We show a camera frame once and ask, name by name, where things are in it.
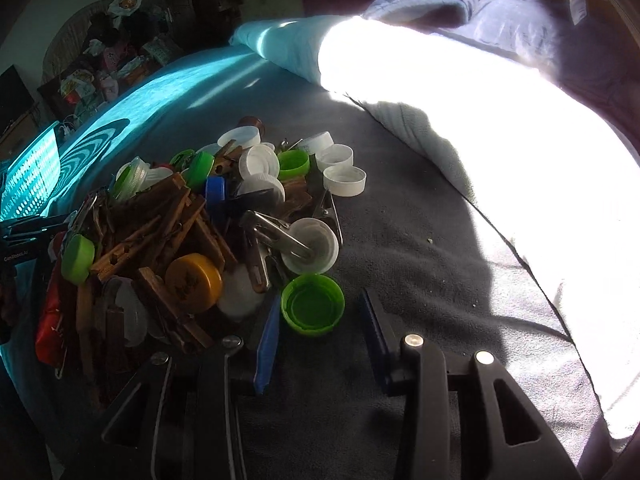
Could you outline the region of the white bottle cap front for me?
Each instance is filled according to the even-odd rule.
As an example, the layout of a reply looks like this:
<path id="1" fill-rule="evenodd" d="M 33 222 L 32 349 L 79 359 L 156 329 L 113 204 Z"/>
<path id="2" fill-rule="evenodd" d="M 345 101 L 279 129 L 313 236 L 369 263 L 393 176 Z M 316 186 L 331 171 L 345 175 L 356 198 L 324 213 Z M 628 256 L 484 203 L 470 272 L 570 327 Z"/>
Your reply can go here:
<path id="1" fill-rule="evenodd" d="M 340 253 L 340 244 L 326 223 L 315 218 L 301 218 L 291 224 L 290 234 L 314 255 L 311 258 L 299 258 L 283 254 L 282 261 L 288 270 L 295 274 L 323 274 L 334 266 Z"/>

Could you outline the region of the brown bottle cap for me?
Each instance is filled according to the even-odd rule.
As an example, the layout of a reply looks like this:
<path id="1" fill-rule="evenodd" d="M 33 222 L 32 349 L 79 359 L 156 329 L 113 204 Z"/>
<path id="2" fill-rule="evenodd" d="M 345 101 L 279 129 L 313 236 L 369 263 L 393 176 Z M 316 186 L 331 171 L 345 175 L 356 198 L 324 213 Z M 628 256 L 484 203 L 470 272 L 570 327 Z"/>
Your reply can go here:
<path id="1" fill-rule="evenodd" d="M 244 117 L 242 117 L 238 122 L 238 126 L 239 127 L 252 126 L 252 127 L 257 128 L 260 133 L 264 133 L 265 132 L 264 123 L 258 117 L 255 117 L 255 116 L 244 116 Z"/>

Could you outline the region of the blue bottle cap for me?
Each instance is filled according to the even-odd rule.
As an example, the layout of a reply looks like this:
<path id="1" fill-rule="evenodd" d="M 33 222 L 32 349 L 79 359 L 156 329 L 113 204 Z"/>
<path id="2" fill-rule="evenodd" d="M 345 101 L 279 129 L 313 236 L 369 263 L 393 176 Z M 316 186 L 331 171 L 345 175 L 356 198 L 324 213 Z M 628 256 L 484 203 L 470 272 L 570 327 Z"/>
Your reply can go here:
<path id="1" fill-rule="evenodd" d="M 226 179 L 209 176 L 205 182 L 205 200 L 209 207 L 216 206 L 226 200 Z"/>

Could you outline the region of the white perforated plastic basket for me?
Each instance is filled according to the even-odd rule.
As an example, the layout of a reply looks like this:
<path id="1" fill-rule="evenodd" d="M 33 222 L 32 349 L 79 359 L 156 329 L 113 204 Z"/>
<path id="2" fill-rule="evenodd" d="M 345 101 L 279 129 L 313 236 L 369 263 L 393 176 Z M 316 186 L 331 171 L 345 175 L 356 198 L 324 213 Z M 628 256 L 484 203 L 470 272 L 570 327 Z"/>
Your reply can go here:
<path id="1" fill-rule="evenodd" d="M 61 173 L 58 140 L 52 124 L 12 162 L 1 195 L 1 220 L 39 216 Z"/>

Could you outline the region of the purple down jacket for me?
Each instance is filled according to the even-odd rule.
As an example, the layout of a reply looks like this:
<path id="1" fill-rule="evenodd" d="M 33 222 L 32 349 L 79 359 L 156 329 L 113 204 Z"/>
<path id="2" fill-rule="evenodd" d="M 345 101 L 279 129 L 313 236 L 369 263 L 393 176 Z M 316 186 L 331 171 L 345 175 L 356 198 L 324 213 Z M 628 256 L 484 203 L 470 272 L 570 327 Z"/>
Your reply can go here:
<path id="1" fill-rule="evenodd" d="M 536 68 L 639 137 L 639 53 L 626 32 L 568 0 L 373 0 L 362 17 L 438 32 Z"/>

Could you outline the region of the green bottle cap centre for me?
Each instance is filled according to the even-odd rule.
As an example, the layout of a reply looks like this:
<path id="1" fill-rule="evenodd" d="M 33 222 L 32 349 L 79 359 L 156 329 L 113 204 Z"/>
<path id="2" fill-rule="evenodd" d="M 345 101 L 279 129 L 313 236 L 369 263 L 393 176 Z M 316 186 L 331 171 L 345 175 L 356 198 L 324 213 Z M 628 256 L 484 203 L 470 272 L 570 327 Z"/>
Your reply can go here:
<path id="1" fill-rule="evenodd" d="M 288 150 L 278 155 L 280 170 L 278 178 L 281 181 L 305 177 L 310 169 L 309 155 L 301 150 Z"/>

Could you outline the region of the black television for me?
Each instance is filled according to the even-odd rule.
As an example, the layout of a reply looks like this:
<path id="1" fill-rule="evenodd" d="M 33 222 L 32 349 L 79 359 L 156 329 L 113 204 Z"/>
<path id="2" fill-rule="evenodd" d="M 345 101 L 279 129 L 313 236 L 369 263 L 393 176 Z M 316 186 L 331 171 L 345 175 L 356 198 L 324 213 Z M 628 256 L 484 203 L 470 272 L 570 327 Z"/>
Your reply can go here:
<path id="1" fill-rule="evenodd" d="M 0 76 L 0 132 L 5 133 L 34 104 L 16 67 L 11 65 Z"/>

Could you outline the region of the green open bottle cap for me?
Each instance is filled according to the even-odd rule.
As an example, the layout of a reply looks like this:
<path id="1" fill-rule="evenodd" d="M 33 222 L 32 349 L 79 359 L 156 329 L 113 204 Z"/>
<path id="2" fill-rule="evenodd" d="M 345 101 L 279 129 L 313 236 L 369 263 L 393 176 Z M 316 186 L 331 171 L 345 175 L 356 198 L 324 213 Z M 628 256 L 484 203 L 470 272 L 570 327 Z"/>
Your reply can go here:
<path id="1" fill-rule="evenodd" d="M 280 310 L 295 333 L 321 337 L 341 321 L 345 311 L 344 292 L 326 275 L 299 275 L 283 289 Z"/>

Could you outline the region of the metal clip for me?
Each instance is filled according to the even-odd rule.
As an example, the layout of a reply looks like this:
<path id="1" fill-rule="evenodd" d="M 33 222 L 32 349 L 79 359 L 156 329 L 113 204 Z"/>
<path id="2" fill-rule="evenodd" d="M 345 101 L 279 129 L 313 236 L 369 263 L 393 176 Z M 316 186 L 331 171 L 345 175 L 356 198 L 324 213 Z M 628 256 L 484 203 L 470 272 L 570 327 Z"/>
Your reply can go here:
<path id="1" fill-rule="evenodd" d="M 314 251 L 293 236 L 290 226 L 262 212 L 248 210 L 240 219 L 245 246 L 245 265 L 254 292 L 264 294 L 271 288 L 268 258 L 273 252 L 287 254 L 303 261 Z"/>

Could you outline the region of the white bottle cap far right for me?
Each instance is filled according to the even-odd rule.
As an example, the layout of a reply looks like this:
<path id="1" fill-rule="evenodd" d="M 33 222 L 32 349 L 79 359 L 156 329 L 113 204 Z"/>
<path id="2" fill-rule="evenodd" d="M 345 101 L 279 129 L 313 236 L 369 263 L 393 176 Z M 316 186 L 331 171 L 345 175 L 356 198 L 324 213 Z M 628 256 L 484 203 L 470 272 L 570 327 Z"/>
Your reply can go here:
<path id="1" fill-rule="evenodd" d="M 335 196 L 360 195 L 366 183 L 367 173 L 356 166 L 331 166 L 323 170 L 323 186 Z"/>

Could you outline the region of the orange bottle cap with writing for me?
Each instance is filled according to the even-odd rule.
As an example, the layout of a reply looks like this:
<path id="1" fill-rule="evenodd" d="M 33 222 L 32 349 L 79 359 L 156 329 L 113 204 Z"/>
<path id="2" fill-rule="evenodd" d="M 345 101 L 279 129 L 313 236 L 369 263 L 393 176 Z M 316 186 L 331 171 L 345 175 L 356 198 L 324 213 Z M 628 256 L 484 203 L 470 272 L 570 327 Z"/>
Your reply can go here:
<path id="1" fill-rule="evenodd" d="M 200 314 L 213 307 L 222 295 L 224 282 L 216 266 L 204 255 L 175 259 L 165 273 L 165 285 L 186 312 Z"/>

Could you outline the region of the white bottle cap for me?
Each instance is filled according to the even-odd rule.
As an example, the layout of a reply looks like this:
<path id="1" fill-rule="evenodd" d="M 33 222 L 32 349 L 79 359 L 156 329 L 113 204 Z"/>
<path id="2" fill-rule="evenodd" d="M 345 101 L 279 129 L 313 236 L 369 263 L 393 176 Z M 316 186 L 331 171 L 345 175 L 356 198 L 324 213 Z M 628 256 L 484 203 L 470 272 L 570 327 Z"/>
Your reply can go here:
<path id="1" fill-rule="evenodd" d="M 323 186 L 335 196 L 360 195 L 366 183 L 367 173 L 356 166 L 331 166 L 323 170 Z"/>
<path id="2" fill-rule="evenodd" d="M 314 255 L 311 258 L 299 258 L 283 254 L 282 261 L 288 270 L 295 274 L 323 274 L 334 266 L 340 253 L 340 244 L 326 223 L 315 218 L 301 218 L 291 224 L 290 234 Z"/>

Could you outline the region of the wooden clothespin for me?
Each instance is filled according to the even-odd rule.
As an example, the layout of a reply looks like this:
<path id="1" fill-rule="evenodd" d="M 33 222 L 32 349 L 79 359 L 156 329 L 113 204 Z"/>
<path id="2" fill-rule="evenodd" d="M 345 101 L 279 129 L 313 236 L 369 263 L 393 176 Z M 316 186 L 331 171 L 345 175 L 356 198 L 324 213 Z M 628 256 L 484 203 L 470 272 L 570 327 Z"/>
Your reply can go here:
<path id="1" fill-rule="evenodd" d="M 202 196 L 191 198 L 187 192 L 180 193 L 168 206 L 166 214 L 157 214 L 96 260 L 90 274 L 105 283 L 138 257 L 142 258 L 144 266 L 154 271 L 166 269 L 200 218 L 204 206 Z"/>

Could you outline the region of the red toothpaste tube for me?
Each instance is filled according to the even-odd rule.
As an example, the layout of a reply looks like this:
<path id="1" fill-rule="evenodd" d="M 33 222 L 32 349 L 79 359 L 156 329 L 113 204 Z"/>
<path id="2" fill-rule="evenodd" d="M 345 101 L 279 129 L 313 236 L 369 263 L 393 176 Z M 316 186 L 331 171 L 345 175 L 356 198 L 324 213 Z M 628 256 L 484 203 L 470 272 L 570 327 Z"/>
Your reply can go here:
<path id="1" fill-rule="evenodd" d="M 64 278 L 61 258 L 57 258 L 44 294 L 35 342 L 38 361 L 53 368 L 61 367 L 64 361 L 64 315 Z"/>

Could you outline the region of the white quilt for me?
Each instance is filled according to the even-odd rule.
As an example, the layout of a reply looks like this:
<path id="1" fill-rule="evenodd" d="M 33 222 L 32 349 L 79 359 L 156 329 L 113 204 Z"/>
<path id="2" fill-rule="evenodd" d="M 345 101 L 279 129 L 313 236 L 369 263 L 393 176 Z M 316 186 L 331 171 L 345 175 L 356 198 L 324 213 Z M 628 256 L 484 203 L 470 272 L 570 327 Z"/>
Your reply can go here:
<path id="1" fill-rule="evenodd" d="M 431 159 L 559 310 L 612 438 L 639 422 L 639 159 L 539 72 L 366 18 L 250 22 L 234 44 L 347 96 Z"/>

